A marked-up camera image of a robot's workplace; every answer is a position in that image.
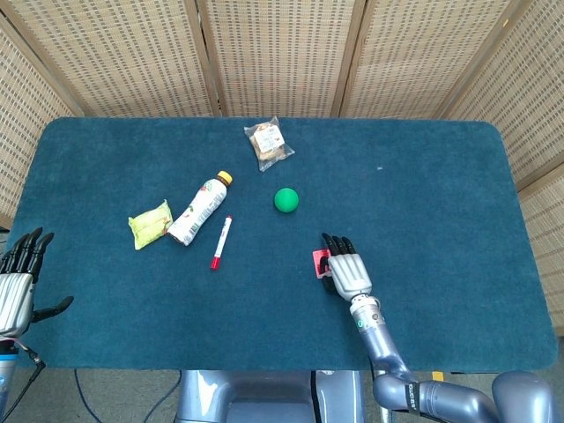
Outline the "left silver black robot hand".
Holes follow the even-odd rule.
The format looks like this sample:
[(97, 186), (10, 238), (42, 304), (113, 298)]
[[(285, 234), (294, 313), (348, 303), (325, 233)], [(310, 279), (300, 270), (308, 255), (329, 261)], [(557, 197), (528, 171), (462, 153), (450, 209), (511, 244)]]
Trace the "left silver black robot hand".
[(15, 342), (32, 323), (64, 312), (74, 301), (63, 298), (50, 308), (36, 309), (34, 296), (43, 257), (54, 233), (42, 234), (38, 227), (22, 235), (1, 258), (1, 341)]

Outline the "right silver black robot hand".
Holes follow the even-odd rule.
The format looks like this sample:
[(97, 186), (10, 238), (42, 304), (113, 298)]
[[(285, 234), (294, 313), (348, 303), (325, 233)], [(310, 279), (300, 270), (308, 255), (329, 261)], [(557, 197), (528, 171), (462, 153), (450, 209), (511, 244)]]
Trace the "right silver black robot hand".
[(351, 240), (327, 233), (322, 233), (322, 238), (329, 254), (319, 259), (318, 270), (326, 291), (349, 302), (357, 296), (370, 295), (372, 281)]

